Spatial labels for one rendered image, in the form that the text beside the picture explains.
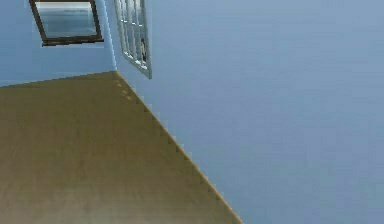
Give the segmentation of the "white framed window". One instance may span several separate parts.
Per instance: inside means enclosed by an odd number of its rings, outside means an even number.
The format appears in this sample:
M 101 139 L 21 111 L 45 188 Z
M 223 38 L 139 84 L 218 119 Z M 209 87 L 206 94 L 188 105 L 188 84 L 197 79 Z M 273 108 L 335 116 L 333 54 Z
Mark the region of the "white framed window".
M 123 57 L 151 79 L 152 63 L 145 0 L 114 0 L 114 7 Z

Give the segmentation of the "dark framed wall picture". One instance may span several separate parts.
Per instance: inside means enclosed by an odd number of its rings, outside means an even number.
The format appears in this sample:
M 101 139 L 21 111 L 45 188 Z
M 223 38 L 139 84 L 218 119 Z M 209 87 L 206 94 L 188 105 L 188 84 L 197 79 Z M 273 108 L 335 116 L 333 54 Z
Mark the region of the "dark framed wall picture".
M 95 0 L 29 0 L 42 46 L 103 42 Z

